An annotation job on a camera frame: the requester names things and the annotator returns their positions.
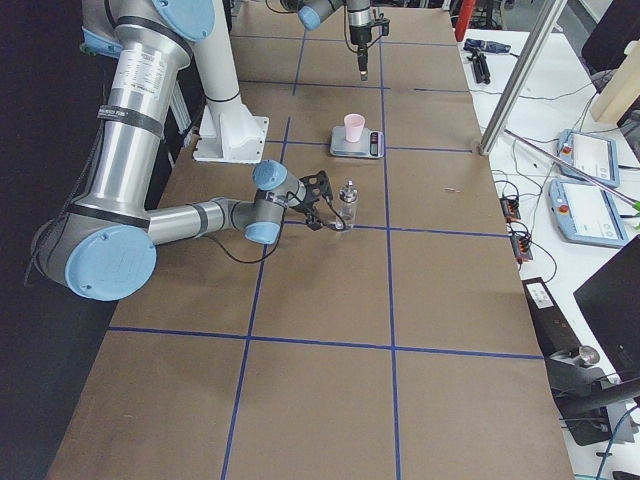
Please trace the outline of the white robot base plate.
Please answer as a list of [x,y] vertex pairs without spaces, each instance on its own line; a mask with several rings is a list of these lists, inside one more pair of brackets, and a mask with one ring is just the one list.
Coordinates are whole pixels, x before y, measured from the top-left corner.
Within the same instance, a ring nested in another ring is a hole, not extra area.
[[194,159],[199,162],[255,164],[262,160],[269,118],[254,116],[242,103],[204,109]]

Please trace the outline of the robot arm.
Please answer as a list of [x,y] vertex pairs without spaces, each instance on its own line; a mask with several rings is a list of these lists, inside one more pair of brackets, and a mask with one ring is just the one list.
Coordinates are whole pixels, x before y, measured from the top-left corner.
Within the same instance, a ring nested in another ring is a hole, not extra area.
[[280,4],[287,13],[296,14],[307,31],[318,29],[330,16],[341,11],[346,16],[343,26],[347,26],[349,33],[347,47],[356,55],[360,79],[368,80],[368,50],[375,25],[370,1],[304,0],[281,1]]
[[[268,119],[241,99],[219,1],[86,1],[83,49],[117,62],[84,170],[58,216],[36,234],[30,263],[75,294],[119,300],[152,275],[159,245],[235,229],[275,247],[288,210],[323,227],[325,174],[299,178],[262,156]],[[145,200],[178,73],[198,68],[204,159],[253,166],[255,197],[147,210]]]

